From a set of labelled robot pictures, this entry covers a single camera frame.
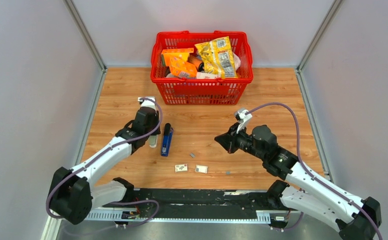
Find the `grey and white stapler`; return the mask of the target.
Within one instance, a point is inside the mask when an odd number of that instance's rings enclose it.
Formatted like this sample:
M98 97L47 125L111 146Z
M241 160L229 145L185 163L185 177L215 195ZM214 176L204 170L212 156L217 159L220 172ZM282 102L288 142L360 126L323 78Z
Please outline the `grey and white stapler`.
M156 148L157 147L157 143L158 143L157 135L149 136L148 141L149 141L149 146L151 148Z

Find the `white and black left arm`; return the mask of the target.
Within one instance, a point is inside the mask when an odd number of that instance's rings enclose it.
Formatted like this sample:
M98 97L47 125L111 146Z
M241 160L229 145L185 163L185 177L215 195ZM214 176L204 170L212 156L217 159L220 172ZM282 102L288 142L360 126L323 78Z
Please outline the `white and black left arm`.
M159 105L142 106L135 118L99 152L70 169L58 168L53 174L46 200L47 214L77 225L91 210L105 205L126 208L141 204L140 200L135 201L133 185L121 177L100 186L95 184L117 163L133 155L152 136L158 135L162 119Z

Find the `red plastic shopping basket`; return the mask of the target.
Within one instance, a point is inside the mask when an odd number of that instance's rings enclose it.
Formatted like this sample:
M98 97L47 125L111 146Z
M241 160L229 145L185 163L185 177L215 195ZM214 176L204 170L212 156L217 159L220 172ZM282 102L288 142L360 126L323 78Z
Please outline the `red plastic shopping basket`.
M192 48L195 44L228 36L233 52L240 57L237 78L195 79L167 77L162 50ZM168 105L235 105L253 80L253 58L246 33L242 31L189 32L162 31L157 33L151 54L150 79Z

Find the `orange snack packet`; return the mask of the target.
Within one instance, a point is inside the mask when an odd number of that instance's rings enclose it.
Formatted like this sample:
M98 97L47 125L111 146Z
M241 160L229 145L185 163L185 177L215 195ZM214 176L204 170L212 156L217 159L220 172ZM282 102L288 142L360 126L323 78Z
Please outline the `orange snack packet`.
M170 73L179 78L194 78L197 75L195 65L188 62L173 62L169 68Z

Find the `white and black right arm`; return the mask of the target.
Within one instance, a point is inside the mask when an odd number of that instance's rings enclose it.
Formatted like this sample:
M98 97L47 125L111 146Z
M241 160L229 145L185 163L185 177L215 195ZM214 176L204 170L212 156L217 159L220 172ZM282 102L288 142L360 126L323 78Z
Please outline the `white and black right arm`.
M239 123L215 137L228 153L242 150L262 160L268 173L278 179L268 189L268 205L299 210L332 229L343 240L371 240L380 236L380 203L372 197L362 199L334 185L290 151L277 143L277 137L266 125L257 126L251 134L239 130Z

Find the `white staple box tray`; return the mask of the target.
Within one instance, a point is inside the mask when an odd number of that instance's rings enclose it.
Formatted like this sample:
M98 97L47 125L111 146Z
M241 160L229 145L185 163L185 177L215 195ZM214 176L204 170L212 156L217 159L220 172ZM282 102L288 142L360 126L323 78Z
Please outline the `white staple box tray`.
M208 166L206 165L196 165L195 167L195 172L196 173L203 173L203 174L207 174L208 173Z

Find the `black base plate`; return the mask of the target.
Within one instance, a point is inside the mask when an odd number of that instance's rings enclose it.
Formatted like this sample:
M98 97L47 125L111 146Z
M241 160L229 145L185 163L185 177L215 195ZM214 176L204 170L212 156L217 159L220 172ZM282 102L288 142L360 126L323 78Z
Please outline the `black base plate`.
M121 201L135 202L141 217L251 217L254 211L288 211L265 190L138 188Z

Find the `blue and black stapler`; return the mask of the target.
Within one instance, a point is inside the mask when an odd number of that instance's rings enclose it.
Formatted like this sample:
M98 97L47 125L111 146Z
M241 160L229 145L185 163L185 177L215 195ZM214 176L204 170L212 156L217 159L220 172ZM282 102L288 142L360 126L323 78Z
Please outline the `blue and black stapler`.
M164 125L162 144L161 144L161 156L167 157L170 152L170 146L173 136L173 128L170 123Z

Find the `white staple box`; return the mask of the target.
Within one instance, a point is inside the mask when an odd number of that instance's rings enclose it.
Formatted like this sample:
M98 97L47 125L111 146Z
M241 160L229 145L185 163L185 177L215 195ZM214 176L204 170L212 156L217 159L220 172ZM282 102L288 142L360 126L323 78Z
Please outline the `white staple box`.
M176 173L187 172L187 171L188 171L188 165L186 163L175 165L175 172Z

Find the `aluminium frame rail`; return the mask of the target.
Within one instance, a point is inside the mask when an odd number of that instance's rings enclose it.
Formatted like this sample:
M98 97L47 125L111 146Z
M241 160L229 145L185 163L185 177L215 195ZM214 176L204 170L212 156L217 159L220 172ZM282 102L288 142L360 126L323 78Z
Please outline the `aluminium frame rail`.
M84 41L86 42L86 44L87 44L92 56L94 57L97 65L102 70L102 72L106 72L106 70L107 70L106 64L105 64L98 48L96 47L87 27L82 19L82 16L80 15L80 13L77 9L76 4L74 3L73 0L63 0L63 2L66 5L71 17L75 21L75 24L76 24L77 28L79 29Z

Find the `yellow snack bag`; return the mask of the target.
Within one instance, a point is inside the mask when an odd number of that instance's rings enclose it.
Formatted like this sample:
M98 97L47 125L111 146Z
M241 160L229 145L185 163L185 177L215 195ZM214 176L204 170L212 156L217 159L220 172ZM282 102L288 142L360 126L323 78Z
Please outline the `yellow snack bag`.
M224 78L238 78L230 38L219 37L195 44L204 63L204 72Z

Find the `orange carton box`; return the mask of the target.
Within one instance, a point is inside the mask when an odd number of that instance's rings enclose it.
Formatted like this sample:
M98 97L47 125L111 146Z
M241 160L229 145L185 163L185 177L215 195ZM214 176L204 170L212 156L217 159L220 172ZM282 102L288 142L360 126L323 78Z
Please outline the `orange carton box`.
M161 61L165 66L170 65L170 59L173 57L182 59L183 61L187 61L190 54L194 52L194 48L172 48L172 49L164 49L161 51Z

